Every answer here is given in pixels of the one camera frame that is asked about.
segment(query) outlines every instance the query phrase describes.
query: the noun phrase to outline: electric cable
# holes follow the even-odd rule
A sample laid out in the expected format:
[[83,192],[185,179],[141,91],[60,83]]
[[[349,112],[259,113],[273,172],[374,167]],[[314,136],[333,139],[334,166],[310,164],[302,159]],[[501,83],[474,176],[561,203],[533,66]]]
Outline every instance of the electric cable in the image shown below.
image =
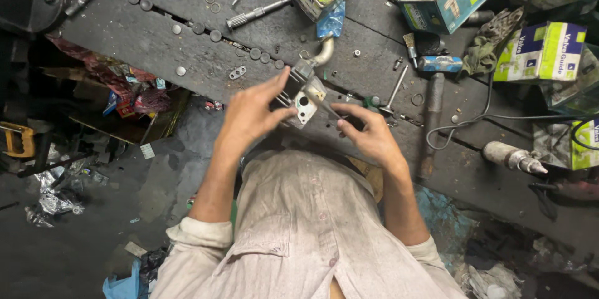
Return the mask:
[[[507,37],[502,41],[501,46],[495,50],[495,55],[496,55],[497,59],[499,59],[501,53],[505,49],[505,46],[507,45],[507,43],[512,38],[512,35],[514,34],[514,32],[516,32],[519,27],[520,28],[524,27],[525,19],[530,10],[532,2],[533,2],[533,0],[527,0],[527,3],[525,4],[524,9],[522,11],[522,16],[520,17],[520,19],[518,19],[518,22],[512,27],[512,30],[507,35]],[[533,117],[509,117],[509,116],[505,116],[505,115],[487,114],[487,112],[489,111],[489,108],[490,108],[490,100],[491,100],[492,90],[493,90],[493,75],[490,75],[489,83],[488,83],[487,99],[486,99],[485,108],[483,109],[483,112],[470,120],[462,121],[456,125],[437,127],[437,128],[431,129],[429,131],[429,133],[426,134],[426,144],[432,149],[443,150],[443,149],[447,148],[447,146],[451,142],[453,133],[455,132],[456,129],[472,125],[480,120],[483,120],[484,118],[498,118],[498,119],[510,119],[510,120],[547,120],[547,119],[580,120],[580,119],[590,118],[590,120],[592,120],[593,118],[599,116],[599,114],[593,114],[593,115],[585,114],[585,115],[542,115],[542,116],[533,116]],[[580,141],[575,136],[576,130],[580,129],[580,127],[582,127],[583,124],[588,123],[590,120],[580,123],[575,128],[573,128],[571,137],[572,137],[572,140],[576,144],[579,144],[588,149],[599,150],[599,148],[591,147],[591,146],[585,145],[583,143],[580,143]],[[451,131],[447,135],[445,144],[443,144],[441,147],[434,146],[430,140],[431,134],[433,134],[435,132],[439,132],[440,130],[446,130],[446,129],[450,129]]]

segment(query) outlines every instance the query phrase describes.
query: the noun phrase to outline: forearm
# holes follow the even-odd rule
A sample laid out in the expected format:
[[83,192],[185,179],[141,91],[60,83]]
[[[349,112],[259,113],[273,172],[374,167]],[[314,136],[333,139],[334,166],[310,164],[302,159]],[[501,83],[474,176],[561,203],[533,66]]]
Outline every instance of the forearm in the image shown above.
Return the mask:
[[195,196],[190,218],[208,223],[228,222],[240,150],[234,144],[217,140],[210,166]]
[[385,227],[404,245],[428,240],[430,234],[418,210],[408,164],[403,157],[384,169]]

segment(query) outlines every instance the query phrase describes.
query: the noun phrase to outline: dirty shirt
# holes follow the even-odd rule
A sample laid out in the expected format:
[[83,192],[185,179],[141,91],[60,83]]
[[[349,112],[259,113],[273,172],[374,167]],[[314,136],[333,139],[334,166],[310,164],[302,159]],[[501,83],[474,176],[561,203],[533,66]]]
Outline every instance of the dirty shirt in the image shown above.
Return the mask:
[[243,173],[232,223],[184,218],[150,299],[465,298],[430,237],[405,246],[385,229],[370,184],[315,154],[266,152]]

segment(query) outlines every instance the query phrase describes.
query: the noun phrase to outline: man's hand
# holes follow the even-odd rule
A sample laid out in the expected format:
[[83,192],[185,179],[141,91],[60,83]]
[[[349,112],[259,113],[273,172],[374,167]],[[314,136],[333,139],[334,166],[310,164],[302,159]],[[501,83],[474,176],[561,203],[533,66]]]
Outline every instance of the man's hand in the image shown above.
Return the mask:
[[283,91],[289,66],[269,81],[236,93],[226,108],[225,123],[214,149],[228,148],[228,153],[241,156],[254,140],[273,130],[279,122],[297,114],[295,107],[270,111],[268,104]]
[[355,104],[331,104],[331,107],[337,112],[358,117],[366,124],[360,132],[346,120],[337,121],[337,129],[352,140],[362,154],[387,170],[405,161],[382,115]]

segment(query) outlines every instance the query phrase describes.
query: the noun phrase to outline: dark workbench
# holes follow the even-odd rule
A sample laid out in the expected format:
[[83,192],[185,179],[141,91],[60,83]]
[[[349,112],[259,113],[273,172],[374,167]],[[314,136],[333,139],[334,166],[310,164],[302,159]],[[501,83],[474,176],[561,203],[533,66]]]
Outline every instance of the dark workbench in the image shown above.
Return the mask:
[[[316,42],[316,26],[298,6],[287,6],[259,20],[250,22],[230,32],[225,24],[242,12],[278,0],[240,0],[231,8],[233,0],[216,0],[221,5],[217,14],[210,11],[205,0],[151,0],[154,10],[144,12],[139,5],[127,0],[92,0],[75,17],[61,27],[62,36],[90,50],[122,60],[134,67],[188,88],[226,104],[236,91],[250,87],[277,74],[274,60],[281,59],[293,65],[301,50],[312,55],[320,51]],[[331,101],[347,101],[344,93],[356,92],[360,96],[378,95],[386,100],[391,94],[399,71],[393,72],[395,60],[403,57],[408,63],[407,50],[402,36],[409,32],[404,17],[396,6],[386,5],[387,0],[347,0],[346,19],[343,33],[335,40],[333,59],[317,70],[317,74],[329,88],[326,96]],[[192,20],[203,22],[206,31],[196,35],[181,22]],[[182,32],[171,32],[173,24],[182,27]],[[209,33],[220,30],[223,40],[212,42]],[[461,56],[475,35],[477,28],[461,28],[446,36],[446,44],[454,56]],[[306,35],[302,43],[300,36]],[[236,55],[237,42],[248,48],[259,48],[270,54],[269,64],[251,60],[249,55]],[[353,50],[360,50],[360,57],[353,57]],[[241,65],[247,73],[229,80],[228,74]],[[184,76],[175,69],[186,68]],[[425,96],[428,80],[410,69],[393,103],[393,109],[411,119],[418,119],[424,106],[415,106],[411,98],[415,94]],[[487,85],[485,78],[466,78],[459,84],[446,81],[444,111],[441,125],[451,124],[451,117],[469,119],[483,110]],[[502,115],[522,116],[517,101],[495,94],[490,112]],[[299,134],[346,153],[361,156],[349,140],[340,139],[328,116],[320,111],[306,124]],[[391,128],[400,144],[411,169],[414,171],[423,138],[422,128],[398,120]],[[578,230],[573,222],[582,227],[596,228],[599,216],[589,210],[558,207],[559,217],[555,223],[543,216],[537,199],[527,185],[537,178],[509,171],[505,167],[485,162],[480,149],[490,141],[505,143],[523,149],[532,149],[530,124],[517,120],[481,121],[456,132],[455,141],[436,156],[436,171],[423,186],[449,195],[489,211],[499,218],[519,223],[542,234],[579,248],[584,252],[599,252],[596,230]]]

